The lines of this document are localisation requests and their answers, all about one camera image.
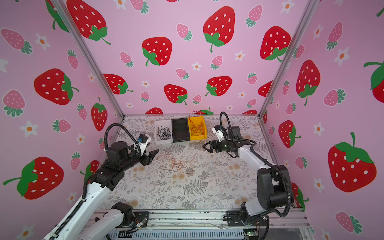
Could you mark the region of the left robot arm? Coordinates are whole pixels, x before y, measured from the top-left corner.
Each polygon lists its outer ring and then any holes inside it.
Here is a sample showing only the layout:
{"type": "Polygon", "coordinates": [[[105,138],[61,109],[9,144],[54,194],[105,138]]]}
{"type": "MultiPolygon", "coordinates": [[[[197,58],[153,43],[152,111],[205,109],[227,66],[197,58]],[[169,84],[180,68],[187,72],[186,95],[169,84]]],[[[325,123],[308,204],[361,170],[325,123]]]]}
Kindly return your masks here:
{"type": "Polygon", "coordinates": [[[109,131],[115,124],[108,126],[105,136],[107,159],[95,174],[89,176],[83,185],[83,194],[74,207],[46,236],[46,240],[101,240],[116,227],[127,227],[128,232],[139,230],[147,220],[138,220],[133,207],[124,203],[116,203],[101,219],[84,230],[95,210],[108,197],[118,183],[124,178],[125,171],[136,164],[147,166],[152,163],[158,150],[146,152],[151,136],[141,134],[138,138],[121,124],[121,128],[133,140],[132,145],[126,142],[115,142],[108,145],[109,131]]]}

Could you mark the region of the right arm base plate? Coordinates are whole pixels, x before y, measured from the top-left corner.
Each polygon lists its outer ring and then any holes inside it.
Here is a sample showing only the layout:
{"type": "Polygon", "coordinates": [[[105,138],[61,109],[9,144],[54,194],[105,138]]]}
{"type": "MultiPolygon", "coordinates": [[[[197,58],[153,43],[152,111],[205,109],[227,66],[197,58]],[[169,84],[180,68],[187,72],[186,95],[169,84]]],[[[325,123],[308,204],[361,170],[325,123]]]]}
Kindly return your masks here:
{"type": "Polygon", "coordinates": [[[227,222],[229,227],[266,227],[269,222],[267,217],[248,216],[240,210],[226,211],[222,220],[227,222]]]}

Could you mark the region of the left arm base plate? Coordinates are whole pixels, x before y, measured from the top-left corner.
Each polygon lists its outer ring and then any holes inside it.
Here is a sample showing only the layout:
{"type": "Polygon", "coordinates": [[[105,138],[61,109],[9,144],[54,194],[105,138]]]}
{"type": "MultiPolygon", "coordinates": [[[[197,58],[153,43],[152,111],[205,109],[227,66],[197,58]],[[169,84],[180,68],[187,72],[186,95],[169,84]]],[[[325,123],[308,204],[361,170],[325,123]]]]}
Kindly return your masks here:
{"type": "Polygon", "coordinates": [[[124,215],[123,222],[117,228],[129,229],[134,228],[138,224],[142,224],[139,228],[146,228],[149,220],[150,212],[133,211],[127,216],[124,215]]]}

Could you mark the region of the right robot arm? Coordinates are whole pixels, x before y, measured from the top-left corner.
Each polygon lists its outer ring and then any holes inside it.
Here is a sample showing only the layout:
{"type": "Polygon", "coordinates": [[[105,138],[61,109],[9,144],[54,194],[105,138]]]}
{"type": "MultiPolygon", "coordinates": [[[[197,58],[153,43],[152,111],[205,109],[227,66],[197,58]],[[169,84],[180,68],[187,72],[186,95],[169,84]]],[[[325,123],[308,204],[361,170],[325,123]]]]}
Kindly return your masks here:
{"type": "Polygon", "coordinates": [[[244,139],[238,126],[232,126],[226,112],[221,112],[220,123],[212,128],[217,139],[203,145],[209,153],[225,152],[231,158],[240,158],[257,173],[257,196],[242,203],[241,221],[250,226],[258,219],[275,213],[286,217],[294,202],[289,171],[283,165],[275,165],[256,152],[256,141],[244,139]]]}

